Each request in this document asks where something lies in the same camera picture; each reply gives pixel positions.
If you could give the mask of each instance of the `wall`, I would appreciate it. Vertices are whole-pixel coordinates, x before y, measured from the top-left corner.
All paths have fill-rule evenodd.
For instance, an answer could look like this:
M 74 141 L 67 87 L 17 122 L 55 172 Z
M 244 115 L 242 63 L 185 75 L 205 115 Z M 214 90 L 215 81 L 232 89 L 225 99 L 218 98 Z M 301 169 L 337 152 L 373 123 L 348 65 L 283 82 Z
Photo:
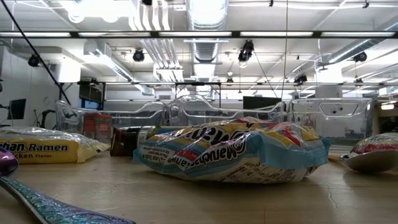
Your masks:
M 54 110 L 58 100 L 59 90 L 43 67 L 32 68 L 27 61 L 11 55 L 6 48 L 0 50 L 2 54 L 1 79 L 3 91 L 0 93 L 0 104 L 9 106 L 10 100 L 26 98 L 24 119 L 14 120 L 14 126 L 35 126 L 35 114 L 38 116 L 45 110 Z M 0 123 L 12 124 L 7 119 L 8 110 L 0 109 Z M 55 114 L 51 113 L 46 119 L 46 128 L 55 125 Z

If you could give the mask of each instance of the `wooden table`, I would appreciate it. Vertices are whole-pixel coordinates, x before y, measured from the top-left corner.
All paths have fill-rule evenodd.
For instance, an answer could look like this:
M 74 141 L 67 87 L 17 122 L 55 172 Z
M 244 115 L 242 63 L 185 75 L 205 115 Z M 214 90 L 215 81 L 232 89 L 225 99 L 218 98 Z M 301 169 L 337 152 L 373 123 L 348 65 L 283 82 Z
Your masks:
M 57 200 L 137 223 L 396 224 L 398 175 L 329 163 L 294 184 L 194 183 L 104 152 L 84 164 L 24 165 L 14 176 Z M 0 189 L 0 223 L 32 223 Z

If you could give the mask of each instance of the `ramen package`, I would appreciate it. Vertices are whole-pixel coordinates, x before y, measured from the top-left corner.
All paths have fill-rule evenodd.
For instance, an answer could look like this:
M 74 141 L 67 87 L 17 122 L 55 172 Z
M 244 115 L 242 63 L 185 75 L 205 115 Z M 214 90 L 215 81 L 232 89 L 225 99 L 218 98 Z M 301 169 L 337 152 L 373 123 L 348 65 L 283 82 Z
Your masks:
M 134 160 L 181 179 L 270 184 L 300 181 L 328 162 L 329 147 L 311 127 L 243 118 L 157 134 Z
M 374 151 L 398 151 L 398 133 L 384 133 L 358 142 L 353 150 L 357 154 Z
M 42 128 L 0 129 L 0 147 L 12 152 L 20 164 L 85 162 L 110 145 L 81 134 Z

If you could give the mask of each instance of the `transparent plastic container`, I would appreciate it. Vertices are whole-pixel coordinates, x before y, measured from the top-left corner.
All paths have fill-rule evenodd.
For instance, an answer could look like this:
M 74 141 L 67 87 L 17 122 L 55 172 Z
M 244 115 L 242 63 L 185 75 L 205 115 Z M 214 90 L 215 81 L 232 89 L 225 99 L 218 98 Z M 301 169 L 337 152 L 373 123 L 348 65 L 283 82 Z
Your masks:
M 311 98 L 292 100 L 287 120 L 312 126 L 319 135 L 347 150 L 345 146 L 353 146 L 372 134 L 372 114 L 370 98 Z
M 169 103 L 169 120 L 171 126 L 191 126 L 247 116 L 266 121 L 283 122 L 284 106 L 284 103 L 281 102 L 262 110 L 215 108 L 200 95 L 187 95 Z
M 167 125 L 166 104 L 148 102 L 136 111 L 97 111 L 76 108 L 64 101 L 57 101 L 57 129 L 68 133 L 83 133 L 83 115 L 85 113 L 101 113 L 112 116 L 112 125 L 117 128 L 129 126 Z

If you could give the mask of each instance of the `ceiling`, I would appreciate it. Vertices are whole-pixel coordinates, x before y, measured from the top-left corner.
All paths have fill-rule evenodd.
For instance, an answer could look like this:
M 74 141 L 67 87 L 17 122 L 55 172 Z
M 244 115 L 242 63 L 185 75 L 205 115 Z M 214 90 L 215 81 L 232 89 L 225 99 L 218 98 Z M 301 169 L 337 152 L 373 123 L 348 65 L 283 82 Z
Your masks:
M 121 6 L 121 14 L 129 13 L 129 0 L 117 0 Z M 383 23 L 396 18 L 398 22 L 398 2 L 393 0 L 369 1 L 370 7 L 363 9 L 363 0 L 295 0 L 274 1 L 269 7 L 269 1 L 230 0 L 226 30 L 377 30 Z M 173 7 L 169 10 L 169 23 L 173 30 L 186 30 L 187 12 L 181 10 L 184 1 L 169 1 Z M 23 30 L 131 30 L 127 17 L 121 17 L 115 23 L 108 23 L 99 17 L 88 17 L 83 22 L 74 24 L 68 20 L 65 9 L 46 9 L 45 7 L 61 7 L 57 1 L 7 1 L 7 5 L 14 11 Z M 13 30 L 12 22 L 5 10 L 0 8 L 0 30 Z M 151 81 L 153 76 L 145 72 L 152 72 L 153 61 L 146 55 L 143 62 L 134 62 L 132 55 L 135 49 L 142 48 L 137 39 L 107 39 L 105 40 L 113 50 L 113 57 L 121 62 L 132 74 L 140 80 Z M 283 74 L 291 72 L 311 58 L 321 54 L 336 52 L 342 47 L 354 42 L 353 39 L 254 39 L 255 53 L 246 68 L 240 68 L 237 60 L 238 50 L 244 39 L 229 39 L 222 44 L 218 54 L 214 80 L 225 82 L 227 72 L 233 72 L 235 82 L 259 82 L 268 80 L 281 82 Z M 33 40 L 36 46 L 59 46 L 74 52 L 81 47 L 84 40 Z M 26 45 L 22 40 L 14 44 Z M 193 59 L 189 44 L 182 39 L 174 40 L 178 59 L 183 66 L 184 78 L 193 73 Z M 386 40 L 366 51 L 368 59 L 364 63 L 341 63 L 344 81 L 349 81 L 355 75 L 361 76 L 382 70 L 396 63 L 398 57 L 398 40 Z M 97 77 L 99 80 L 116 81 L 116 75 L 99 65 L 85 67 L 83 74 Z M 314 80 L 314 69 L 306 71 L 309 81 Z M 395 70 L 379 77 L 366 80 L 367 82 L 382 82 L 394 77 Z

